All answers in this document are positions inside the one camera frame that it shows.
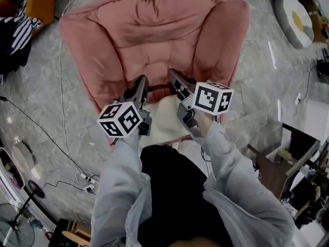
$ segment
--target light blue sleeve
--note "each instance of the light blue sleeve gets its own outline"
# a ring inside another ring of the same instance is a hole
[[[210,156],[216,190],[249,214],[279,229],[284,244],[293,237],[294,222],[278,199],[266,189],[254,174],[252,161],[243,156],[235,144],[225,139],[224,128],[213,122],[206,138],[195,138]]]
[[[92,217],[92,247],[124,246],[128,211],[142,188],[138,131],[119,139],[101,173]]]

